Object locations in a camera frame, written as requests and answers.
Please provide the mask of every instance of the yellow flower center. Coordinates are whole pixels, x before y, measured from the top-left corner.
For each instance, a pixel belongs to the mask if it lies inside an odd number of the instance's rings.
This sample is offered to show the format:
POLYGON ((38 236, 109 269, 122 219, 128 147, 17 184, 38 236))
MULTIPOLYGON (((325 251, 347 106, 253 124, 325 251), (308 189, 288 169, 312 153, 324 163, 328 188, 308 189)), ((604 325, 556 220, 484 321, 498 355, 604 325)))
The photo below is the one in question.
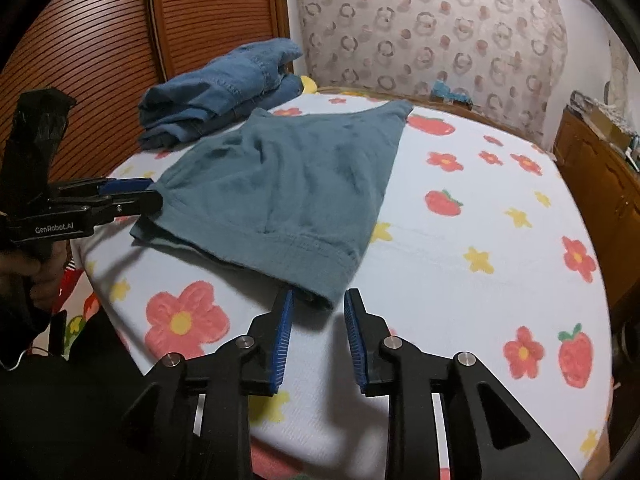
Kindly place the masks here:
POLYGON ((191 314, 181 310, 171 318, 171 331, 177 335, 185 335, 191 330, 191 314))

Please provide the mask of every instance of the denim fabric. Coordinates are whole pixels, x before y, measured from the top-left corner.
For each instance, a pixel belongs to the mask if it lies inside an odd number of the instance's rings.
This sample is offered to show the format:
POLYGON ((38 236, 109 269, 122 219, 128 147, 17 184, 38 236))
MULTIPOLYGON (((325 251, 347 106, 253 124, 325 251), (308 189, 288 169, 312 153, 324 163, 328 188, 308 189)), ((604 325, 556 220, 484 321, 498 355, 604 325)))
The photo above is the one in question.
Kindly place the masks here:
POLYGON ((276 117, 200 140, 150 189, 164 203, 131 235, 257 270, 335 303, 364 256, 407 101, 276 117))
MULTIPOLYGON (((300 56, 300 47, 287 38, 240 46, 199 70, 180 74, 147 90, 138 105, 140 124, 145 130, 157 128, 156 135, 162 135, 166 133, 162 126, 166 124, 186 120, 205 123, 224 116, 244 102, 278 88, 285 75, 284 65, 300 56)), ((271 107, 284 101, 271 104, 271 107)), ((231 119, 226 124, 240 115, 228 117, 231 119)), ((141 137, 143 147, 148 138, 141 137)))
POLYGON ((179 142, 198 140, 200 137, 215 133, 231 123, 247 118, 254 108, 265 110, 275 108, 298 97, 302 91, 302 80, 297 75, 287 74, 275 90, 251 98, 226 114, 213 115, 207 121, 186 119, 175 121, 175 123, 158 124, 158 126, 142 133, 138 137, 138 142, 143 150, 154 150, 156 148, 170 148, 179 142))

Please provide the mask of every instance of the teal garment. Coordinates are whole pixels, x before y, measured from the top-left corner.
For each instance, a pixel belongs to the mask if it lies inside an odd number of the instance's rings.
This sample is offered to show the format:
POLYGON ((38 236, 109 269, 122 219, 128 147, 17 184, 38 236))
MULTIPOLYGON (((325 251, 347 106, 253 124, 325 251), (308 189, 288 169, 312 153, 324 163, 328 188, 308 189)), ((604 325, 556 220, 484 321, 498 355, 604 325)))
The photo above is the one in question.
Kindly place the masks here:
POLYGON ((190 248, 336 303, 364 256, 407 101, 351 114, 276 117, 200 140, 150 189, 162 209, 131 235, 190 248))

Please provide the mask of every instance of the curtain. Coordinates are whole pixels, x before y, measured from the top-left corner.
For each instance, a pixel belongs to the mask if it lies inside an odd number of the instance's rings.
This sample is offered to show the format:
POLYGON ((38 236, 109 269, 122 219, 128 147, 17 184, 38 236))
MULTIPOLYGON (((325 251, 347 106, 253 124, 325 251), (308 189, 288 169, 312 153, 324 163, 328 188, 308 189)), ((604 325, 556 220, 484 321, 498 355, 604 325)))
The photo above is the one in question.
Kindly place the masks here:
POLYGON ((427 96, 440 79, 474 109, 542 139, 567 53, 558 0, 299 0, 320 86, 427 96))

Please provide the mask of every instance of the person's arm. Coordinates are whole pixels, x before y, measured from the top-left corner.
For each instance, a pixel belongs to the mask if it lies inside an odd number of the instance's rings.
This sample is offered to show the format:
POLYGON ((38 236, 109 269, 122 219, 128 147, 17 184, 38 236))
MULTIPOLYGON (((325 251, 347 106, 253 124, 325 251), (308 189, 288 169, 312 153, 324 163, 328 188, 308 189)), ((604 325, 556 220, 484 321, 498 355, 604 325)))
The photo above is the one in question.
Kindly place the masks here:
POLYGON ((51 258, 43 264, 20 251, 0 252, 0 361, 5 367, 14 366, 20 353, 49 324, 65 261, 66 242, 54 243, 51 258), (33 282, 30 297, 34 308, 26 313, 11 304, 15 295, 10 289, 16 276, 29 276, 33 282))

